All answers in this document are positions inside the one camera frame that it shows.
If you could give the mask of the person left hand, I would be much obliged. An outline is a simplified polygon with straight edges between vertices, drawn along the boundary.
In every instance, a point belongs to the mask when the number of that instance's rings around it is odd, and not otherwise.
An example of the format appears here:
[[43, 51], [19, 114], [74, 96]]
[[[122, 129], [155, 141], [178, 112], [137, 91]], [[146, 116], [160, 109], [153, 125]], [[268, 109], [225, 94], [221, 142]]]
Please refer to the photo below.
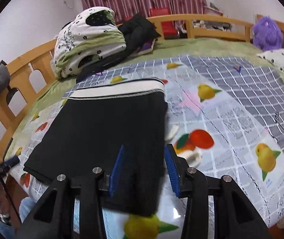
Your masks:
[[6, 193], [0, 191], [0, 221], [6, 225], [12, 225], [10, 220], [10, 203]]

